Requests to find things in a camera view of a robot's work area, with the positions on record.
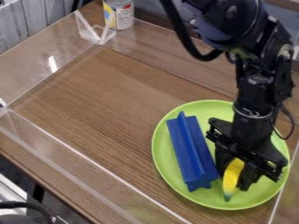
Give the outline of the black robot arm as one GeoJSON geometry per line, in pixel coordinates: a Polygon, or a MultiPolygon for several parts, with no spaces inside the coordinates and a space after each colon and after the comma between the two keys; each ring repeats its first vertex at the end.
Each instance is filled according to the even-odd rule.
{"type": "Polygon", "coordinates": [[[222,53],[235,56],[238,97],[228,122],[210,119],[207,138],[215,143],[216,167],[226,172],[236,158],[243,162],[238,188],[246,191],[260,178],[278,181],[288,161],[272,143],[278,114],[286,110],[295,83],[291,75],[291,35],[270,16],[263,0],[181,0],[191,11],[193,28],[214,47],[193,57],[210,61],[222,53]]]}

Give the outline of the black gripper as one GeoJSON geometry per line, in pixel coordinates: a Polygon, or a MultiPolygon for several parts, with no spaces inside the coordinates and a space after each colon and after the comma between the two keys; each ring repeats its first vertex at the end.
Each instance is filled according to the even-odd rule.
{"type": "Polygon", "coordinates": [[[206,137],[215,144],[219,176],[234,158],[244,162],[238,189],[247,191],[262,177],[278,182],[288,160],[272,142],[275,132],[272,114],[264,116],[235,112],[232,121],[212,117],[206,137]]]}

